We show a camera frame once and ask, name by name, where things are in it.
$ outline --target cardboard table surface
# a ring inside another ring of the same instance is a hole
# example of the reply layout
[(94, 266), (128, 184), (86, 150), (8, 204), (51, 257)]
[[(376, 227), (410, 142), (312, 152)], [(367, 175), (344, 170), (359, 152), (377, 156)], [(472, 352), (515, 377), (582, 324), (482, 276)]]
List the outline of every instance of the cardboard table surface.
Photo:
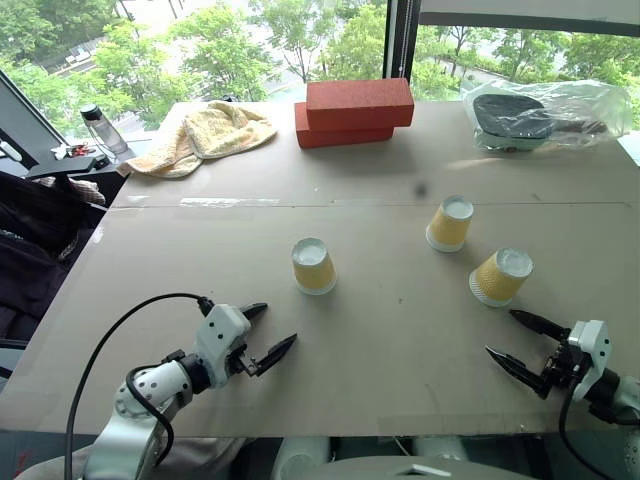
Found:
[[(292, 121), (292, 105), (280, 108), (278, 122)], [(148, 297), (187, 291), (219, 303), (268, 302), (249, 334), (255, 356), (293, 332), (299, 339), (263, 377), (236, 376), (195, 398), (174, 421), (179, 436), (553, 431), (558, 392), (539, 399), (484, 351), (492, 345), (539, 371), (555, 348), (469, 292), (471, 270), (502, 246), (524, 248), (535, 262), (514, 308), (566, 326), (606, 320), (610, 367), (639, 375), (638, 179), (617, 143), (534, 152), (538, 163), (525, 155), (491, 160), (471, 146), (460, 105), (419, 104), (416, 112), (413, 127), (382, 146), (309, 156), (279, 124), (269, 146), (203, 165), (186, 181), (130, 178), (0, 395), (0, 425), (64, 431), (80, 372), (108, 327)], [(448, 119), (438, 129), (458, 132), (443, 133), (438, 145), (421, 138), (435, 142), (427, 121), (434, 112)], [(414, 134), (421, 128), (431, 133)], [(486, 162), (447, 168), (477, 160)], [(426, 195), (416, 195), (420, 182)], [(475, 216), (463, 250), (441, 254), (424, 230), (455, 192), (474, 201)], [(132, 195), (146, 199), (125, 204)], [(181, 203), (189, 197), (247, 202)], [(265, 198), (280, 201), (255, 201)], [(293, 281), (291, 248), (305, 236), (326, 242), (338, 272), (322, 297)], [(132, 317), (94, 367), (76, 431), (99, 432), (126, 372), (190, 351), (202, 321), (188, 300)], [(584, 409), (571, 417), (572, 428), (602, 426)]]

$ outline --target water bottle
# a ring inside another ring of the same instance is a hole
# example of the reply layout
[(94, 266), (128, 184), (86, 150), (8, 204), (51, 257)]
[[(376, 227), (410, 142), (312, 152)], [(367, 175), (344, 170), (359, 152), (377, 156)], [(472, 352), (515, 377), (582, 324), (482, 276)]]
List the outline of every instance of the water bottle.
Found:
[(127, 142), (120, 136), (111, 122), (102, 114), (102, 110), (94, 103), (89, 103), (80, 109), (84, 123), (89, 131), (95, 131), (104, 144), (113, 153), (123, 153), (129, 148)]

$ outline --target yellow paper cup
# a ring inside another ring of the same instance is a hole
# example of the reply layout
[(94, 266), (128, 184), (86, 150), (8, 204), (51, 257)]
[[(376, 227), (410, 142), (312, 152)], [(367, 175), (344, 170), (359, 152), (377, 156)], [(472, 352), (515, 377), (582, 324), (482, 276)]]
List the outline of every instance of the yellow paper cup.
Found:
[(527, 252), (501, 248), (471, 272), (469, 288), (485, 305), (504, 307), (509, 305), (532, 271), (533, 260)]
[(427, 226), (427, 242), (439, 252), (457, 252), (464, 245), (471, 217), (473, 205), (462, 195), (445, 199)]
[(336, 284), (336, 271), (322, 240), (305, 238), (291, 252), (293, 273), (300, 290), (309, 295), (323, 295)]

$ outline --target beige towel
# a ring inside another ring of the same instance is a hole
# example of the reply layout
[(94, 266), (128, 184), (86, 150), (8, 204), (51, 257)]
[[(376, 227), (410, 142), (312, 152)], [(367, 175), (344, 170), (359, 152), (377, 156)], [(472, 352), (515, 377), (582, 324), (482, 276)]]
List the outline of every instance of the beige towel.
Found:
[(243, 152), (271, 139), (276, 130), (266, 117), (229, 102), (215, 101), (189, 113), (166, 142), (118, 167), (155, 177), (190, 174), (202, 160)]

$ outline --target plastic bag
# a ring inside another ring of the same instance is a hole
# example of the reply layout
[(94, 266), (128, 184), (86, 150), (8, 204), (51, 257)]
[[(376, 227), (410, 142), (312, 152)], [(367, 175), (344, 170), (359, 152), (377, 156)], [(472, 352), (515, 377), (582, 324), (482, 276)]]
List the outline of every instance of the plastic bag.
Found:
[(463, 82), (461, 95), (478, 146), (532, 150), (552, 143), (585, 148), (628, 133), (631, 99), (624, 88), (592, 80), (519, 85)]

